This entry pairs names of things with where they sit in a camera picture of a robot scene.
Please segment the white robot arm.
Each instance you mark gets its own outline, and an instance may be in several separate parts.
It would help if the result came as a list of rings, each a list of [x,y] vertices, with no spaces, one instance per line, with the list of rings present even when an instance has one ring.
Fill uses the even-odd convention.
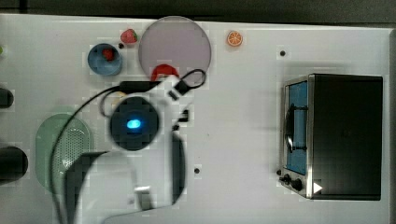
[[[187,83],[175,76],[122,82],[129,93],[109,118],[114,151],[84,153],[64,175],[66,224],[103,224],[110,217],[175,204],[185,185],[185,158],[175,127]]]

